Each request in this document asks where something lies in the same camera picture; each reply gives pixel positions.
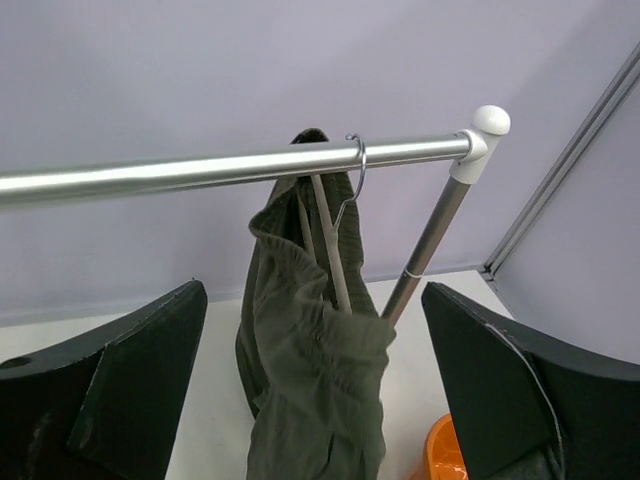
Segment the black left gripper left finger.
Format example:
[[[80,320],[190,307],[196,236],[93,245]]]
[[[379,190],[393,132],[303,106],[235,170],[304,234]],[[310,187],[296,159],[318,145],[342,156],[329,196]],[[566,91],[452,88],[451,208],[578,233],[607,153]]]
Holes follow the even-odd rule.
[[[2,362],[2,478],[164,478],[207,303],[203,283],[191,280]]]

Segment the beige wire hanger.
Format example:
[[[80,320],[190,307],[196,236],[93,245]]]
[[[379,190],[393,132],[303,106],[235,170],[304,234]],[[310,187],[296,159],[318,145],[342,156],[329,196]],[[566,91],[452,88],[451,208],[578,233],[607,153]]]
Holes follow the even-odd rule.
[[[348,141],[355,141],[357,143],[356,160],[360,165],[360,169],[358,183],[354,190],[354,193],[350,198],[344,200],[341,203],[335,220],[333,220],[331,217],[331,212],[329,209],[329,204],[326,198],[326,193],[321,176],[312,175],[310,179],[313,186],[316,205],[319,210],[320,222],[325,240],[325,247],[327,250],[332,280],[334,283],[334,291],[336,294],[338,308],[345,313],[351,314],[352,308],[350,297],[339,252],[339,227],[346,211],[346,207],[350,204],[355,204],[361,194],[362,188],[365,183],[368,157],[365,142],[359,134],[348,134],[345,136],[345,139]]]

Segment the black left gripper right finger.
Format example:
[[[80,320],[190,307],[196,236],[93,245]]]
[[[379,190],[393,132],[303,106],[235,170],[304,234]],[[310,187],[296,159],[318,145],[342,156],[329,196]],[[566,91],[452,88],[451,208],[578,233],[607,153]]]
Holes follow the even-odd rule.
[[[638,365],[442,283],[428,283],[421,304],[470,478],[638,478]]]

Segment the dark green shorts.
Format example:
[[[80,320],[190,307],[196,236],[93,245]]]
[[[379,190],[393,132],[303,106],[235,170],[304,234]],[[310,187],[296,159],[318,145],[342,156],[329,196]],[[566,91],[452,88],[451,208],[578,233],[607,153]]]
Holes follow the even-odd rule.
[[[395,336],[361,275],[353,187],[322,176],[351,309],[339,309],[312,182],[279,179],[251,219],[255,246],[235,341],[254,418],[250,479],[374,479],[385,455],[380,389]]]

